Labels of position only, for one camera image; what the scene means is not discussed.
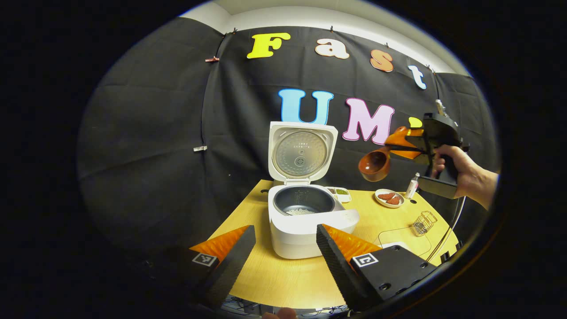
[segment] blue letter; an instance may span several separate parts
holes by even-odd
[[[416,84],[417,86],[419,86],[421,89],[424,89],[427,87],[425,85],[425,83],[422,82],[421,77],[424,76],[423,73],[421,73],[417,67],[415,65],[408,65],[408,69],[410,69],[413,73],[413,79],[416,80]]]
[[[282,121],[306,123],[299,118],[301,99],[305,96],[305,92],[298,89],[283,89],[278,95],[282,98]],[[317,112],[315,120],[309,123],[325,125],[329,115],[329,101],[333,98],[333,94],[315,91],[313,97],[317,100]]]

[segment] meat slice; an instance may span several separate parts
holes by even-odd
[[[399,204],[400,204],[400,199],[401,199],[401,197],[396,196],[396,197],[394,197],[394,198],[392,198],[392,199],[390,199],[390,200],[387,200],[386,203],[392,204],[392,205],[399,205]]]
[[[389,194],[381,194],[381,195],[378,195],[378,198],[379,198],[379,199],[383,199],[383,200],[390,200],[390,199],[392,199],[392,197],[394,197],[394,196],[395,196],[394,193],[389,193]]]

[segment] inner pot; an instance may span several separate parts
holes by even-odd
[[[304,215],[332,211],[335,199],[317,187],[289,186],[276,193],[274,205],[284,215]]]

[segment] pink letter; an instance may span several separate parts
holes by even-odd
[[[366,103],[361,99],[348,98],[346,103],[350,106],[349,127],[342,134],[345,140],[357,141],[358,127],[362,132],[362,138],[367,141],[374,129],[376,135],[372,138],[372,142],[378,145],[384,145],[390,133],[390,120],[394,110],[388,105],[380,105],[374,115],[370,117]]]

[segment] white rice cooker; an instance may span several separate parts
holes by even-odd
[[[268,192],[268,213],[272,246],[283,258],[321,256],[318,224],[350,234],[358,223],[356,209],[345,209],[328,189],[311,185],[327,173],[337,135],[330,125],[270,123],[268,168],[274,186]]]

